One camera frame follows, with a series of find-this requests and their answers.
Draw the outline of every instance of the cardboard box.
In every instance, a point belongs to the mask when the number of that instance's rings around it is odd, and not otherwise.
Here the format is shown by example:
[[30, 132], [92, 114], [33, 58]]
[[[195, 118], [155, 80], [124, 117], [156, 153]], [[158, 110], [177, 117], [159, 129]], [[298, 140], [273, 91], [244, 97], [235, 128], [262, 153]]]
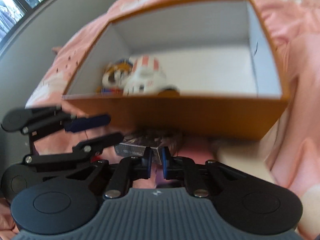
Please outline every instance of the cardboard box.
[[[99, 95], [101, 67], [155, 56], [180, 95]], [[284, 70], [252, 0], [172, 0], [107, 24], [63, 98], [111, 126], [261, 139], [289, 100]]]
[[182, 144], [182, 133], [165, 130], [140, 130], [124, 137], [124, 141], [115, 146], [116, 154], [122, 157], [142, 156], [146, 147], [153, 150], [152, 162], [162, 164], [162, 148], [167, 146], [173, 156]]

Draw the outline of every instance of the pink fabric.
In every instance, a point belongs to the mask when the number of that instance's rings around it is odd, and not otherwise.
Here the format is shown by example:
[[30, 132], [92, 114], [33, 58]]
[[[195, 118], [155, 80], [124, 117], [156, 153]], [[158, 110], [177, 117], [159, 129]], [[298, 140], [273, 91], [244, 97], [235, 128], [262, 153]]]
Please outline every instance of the pink fabric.
[[[28, 106], [61, 103], [63, 92], [78, 62], [100, 30], [112, 18], [165, 0], [118, 0], [109, 11], [82, 28], [58, 53]], [[290, 82], [292, 101], [288, 110], [260, 143], [278, 184], [295, 192], [304, 204], [299, 231], [306, 239], [320, 233], [320, 0], [254, 0], [284, 63]], [[81, 114], [62, 102], [66, 111]], [[41, 154], [68, 152], [78, 141], [110, 132], [110, 128], [79, 134], [59, 132], [38, 142]], [[103, 157], [118, 162], [109, 148]], [[138, 187], [154, 187], [155, 178], [138, 182]], [[318, 203], [309, 208], [308, 203]], [[14, 235], [8, 208], [2, 206], [1, 237]]]

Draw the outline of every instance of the pink blanket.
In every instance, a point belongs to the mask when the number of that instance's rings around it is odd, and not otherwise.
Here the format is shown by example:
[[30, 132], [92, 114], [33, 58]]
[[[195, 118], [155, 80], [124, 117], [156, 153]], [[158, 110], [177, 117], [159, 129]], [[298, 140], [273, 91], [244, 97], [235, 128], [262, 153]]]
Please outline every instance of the pink blanket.
[[[119, 15], [164, 0], [118, 0], [109, 11], [82, 28], [58, 53], [53, 66], [32, 94], [28, 106], [60, 104], [61, 94], [77, 63], [107, 22]], [[299, 232], [306, 239], [320, 234], [320, 0], [254, 0], [283, 61], [291, 85], [292, 101], [281, 119], [260, 142], [264, 158], [277, 183], [295, 192], [304, 212]], [[64, 110], [77, 114], [63, 104]], [[79, 134], [56, 133], [37, 143], [41, 154], [71, 151], [80, 140], [110, 132], [109, 128]], [[187, 155], [198, 148], [184, 149]], [[109, 148], [103, 157], [119, 157]], [[135, 187], [154, 187], [155, 175]], [[8, 207], [1, 206], [0, 237], [9, 239], [15, 227]]]

